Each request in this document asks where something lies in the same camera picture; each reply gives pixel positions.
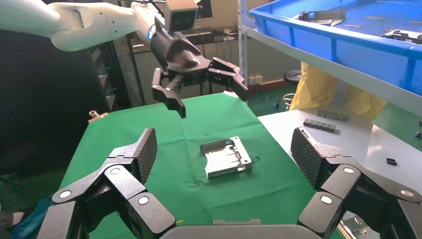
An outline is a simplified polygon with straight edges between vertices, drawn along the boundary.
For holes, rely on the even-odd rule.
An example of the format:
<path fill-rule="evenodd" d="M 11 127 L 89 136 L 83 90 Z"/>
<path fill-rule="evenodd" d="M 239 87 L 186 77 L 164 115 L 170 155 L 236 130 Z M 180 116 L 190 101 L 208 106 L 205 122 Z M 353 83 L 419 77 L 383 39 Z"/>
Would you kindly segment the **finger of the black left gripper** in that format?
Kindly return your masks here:
<path fill-rule="evenodd" d="M 231 88 L 242 101 L 248 100 L 249 90 L 244 85 L 245 79 L 241 76 L 238 66 L 230 62 L 213 57 L 208 67 L 208 81 Z"/>
<path fill-rule="evenodd" d="M 177 74 L 170 80 L 168 85 L 163 87 L 161 85 L 162 81 L 170 76 L 168 74 L 166 75 L 166 73 L 168 72 L 160 68 L 154 70 L 151 83 L 153 99 L 163 103 L 168 110 L 176 111 L 183 119 L 186 117 L 186 107 L 179 96 L 179 92 L 184 77 L 183 75 Z"/>

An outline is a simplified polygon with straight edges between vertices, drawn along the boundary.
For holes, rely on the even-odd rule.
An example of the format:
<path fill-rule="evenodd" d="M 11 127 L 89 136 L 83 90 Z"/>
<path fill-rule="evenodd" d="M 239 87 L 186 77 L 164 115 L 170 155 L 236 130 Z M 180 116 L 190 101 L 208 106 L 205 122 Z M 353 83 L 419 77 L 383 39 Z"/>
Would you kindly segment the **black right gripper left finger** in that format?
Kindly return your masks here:
<path fill-rule="evenodd" d="M 145 183 L 157 154 L 156 131 L 115 148 L 91 174 L 58 190 L 38 232 L 40 239 L 87 239 L 104 217 L 117 213 L 138 239 L 158 239 L 176 225 Z"/>

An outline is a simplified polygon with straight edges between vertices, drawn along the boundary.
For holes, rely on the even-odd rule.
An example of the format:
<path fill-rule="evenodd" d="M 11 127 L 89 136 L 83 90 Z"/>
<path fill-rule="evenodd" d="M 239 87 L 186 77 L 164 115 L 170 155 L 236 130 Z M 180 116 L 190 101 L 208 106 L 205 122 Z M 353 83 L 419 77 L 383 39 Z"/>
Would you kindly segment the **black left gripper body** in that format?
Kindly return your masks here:
<path fill-rule="evenodd" d="M 170 32 L 158 18 L 150 39 L 151 51 L 170 78 L 183 76 L 183 85 L 201 84 L 207 80 L 211 61 L 181 32 Z"/>

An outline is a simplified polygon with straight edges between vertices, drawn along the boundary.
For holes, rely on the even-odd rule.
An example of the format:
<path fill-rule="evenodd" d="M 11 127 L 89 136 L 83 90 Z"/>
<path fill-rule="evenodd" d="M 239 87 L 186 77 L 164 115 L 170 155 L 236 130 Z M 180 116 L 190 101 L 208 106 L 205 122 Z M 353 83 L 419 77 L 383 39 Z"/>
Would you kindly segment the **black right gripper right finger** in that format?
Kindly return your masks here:
<path fill-rule="evenodd" d="M 298 224 L 329 238 L 346 212 L 358 215 L 382 239 L 422 236 L 422 197 L 416 190 L 363 167 L 342 148 L 317 142 L 294 129 L 294 161 L 316 193 Z"/>

